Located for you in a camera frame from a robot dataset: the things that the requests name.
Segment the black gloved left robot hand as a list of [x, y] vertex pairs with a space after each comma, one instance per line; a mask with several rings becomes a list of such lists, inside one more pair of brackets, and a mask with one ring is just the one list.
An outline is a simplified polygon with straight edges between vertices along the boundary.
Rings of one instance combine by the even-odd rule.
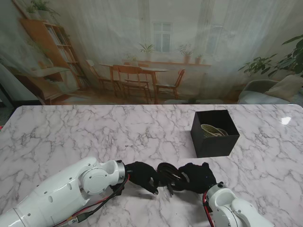
[[133, 162], [125, 165], [125, 170], [129, 174], [129, 180], [154, 195], [158, 195], [160, 177], [155, 169], [143, 162]]

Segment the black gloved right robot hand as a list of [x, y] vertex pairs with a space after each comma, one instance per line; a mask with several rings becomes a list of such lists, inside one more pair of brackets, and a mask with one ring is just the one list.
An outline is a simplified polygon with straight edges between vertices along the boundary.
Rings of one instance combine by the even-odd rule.
[[184, 190], [202, 194], [210, 187], [217, 184], [216, 178], [207, 162], [204, 162], [202, 165], [187, 163], [186, 165], [181, 166], [178, 170], [181, 173], [184, 173], [189, 179], [188, 182], [176, 183], [176, 185], [180, 186]]

